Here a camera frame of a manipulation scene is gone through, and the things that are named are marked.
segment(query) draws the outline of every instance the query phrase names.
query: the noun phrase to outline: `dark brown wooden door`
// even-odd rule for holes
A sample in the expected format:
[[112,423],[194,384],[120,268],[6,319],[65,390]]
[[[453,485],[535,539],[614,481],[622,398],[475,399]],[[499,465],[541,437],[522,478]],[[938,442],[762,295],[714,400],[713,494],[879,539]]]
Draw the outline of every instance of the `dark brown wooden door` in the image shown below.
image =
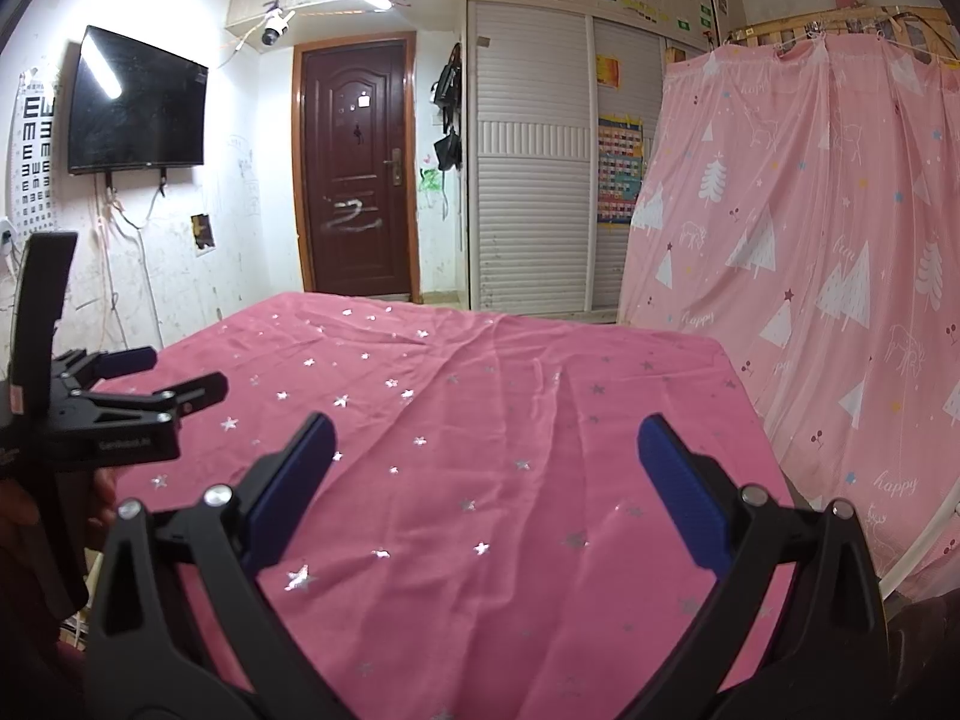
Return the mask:
[[314,285],[410,293],[404,44],[304,55],[304,180]]

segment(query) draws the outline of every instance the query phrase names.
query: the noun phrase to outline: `yellow poster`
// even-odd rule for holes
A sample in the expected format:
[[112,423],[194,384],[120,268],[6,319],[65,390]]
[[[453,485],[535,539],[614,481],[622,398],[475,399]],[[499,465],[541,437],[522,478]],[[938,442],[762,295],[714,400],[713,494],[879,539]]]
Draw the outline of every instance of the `yellow poster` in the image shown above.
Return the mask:
[[597,83],[611,89],[620,88],[620,62],[615,56],[597,55]]

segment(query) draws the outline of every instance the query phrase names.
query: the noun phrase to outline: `blue gripper pad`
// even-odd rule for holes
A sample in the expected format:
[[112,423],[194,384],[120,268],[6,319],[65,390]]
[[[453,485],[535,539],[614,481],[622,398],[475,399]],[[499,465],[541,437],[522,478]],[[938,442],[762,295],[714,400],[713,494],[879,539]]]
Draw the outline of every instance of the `blue gripper pad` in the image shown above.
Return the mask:
[[96,373],[101,379],[115,379],[141,370],[151,370],[157,364],[157,351],[150,346],[101,355]]
[[247,576],[283,557],[336,451],[333,423],[325,416],[314,419],[287,447],[286,460],[247,515],[247,550],[240,557]]
[[664,429],[661,420],[648,416],[640,424],[640,464],[664,501],[693,562],[723,579],[733,563],[727,516],[701,481],[683,442]]

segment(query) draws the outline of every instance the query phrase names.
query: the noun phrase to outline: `door handle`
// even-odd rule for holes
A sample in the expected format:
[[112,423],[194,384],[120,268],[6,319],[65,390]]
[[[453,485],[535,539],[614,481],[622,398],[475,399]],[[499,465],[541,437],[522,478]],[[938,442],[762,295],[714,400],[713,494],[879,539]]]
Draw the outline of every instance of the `door handle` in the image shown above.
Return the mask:
[[403,183],[403,172],[401,170],[403,167],[403,152],[399,148],[395,148],[391,153],[393,158],[385,159],[383,164],[394,166],[394,169],[392,170],[392,173],[394,174],[394,186],[398,187]]

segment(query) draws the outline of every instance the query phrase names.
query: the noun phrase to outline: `white sliding door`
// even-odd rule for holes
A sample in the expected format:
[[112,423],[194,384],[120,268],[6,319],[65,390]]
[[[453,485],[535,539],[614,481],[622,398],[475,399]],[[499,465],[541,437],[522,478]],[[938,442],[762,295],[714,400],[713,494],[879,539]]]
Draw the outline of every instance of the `white sliding door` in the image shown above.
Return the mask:
[[472,305],[582,313],[597,148],[586,19],[521,5],[469,7]]
[[[597,55],[616,57],[619,88],[597,84],[597,111],[603,118],[643,122],[644,160],[653,154],[656,120],[664,91],[664,51],[659,36],[619,23],[593,20]],[[616,309],[627,259],[628,224],[597,225],[593,309]]]

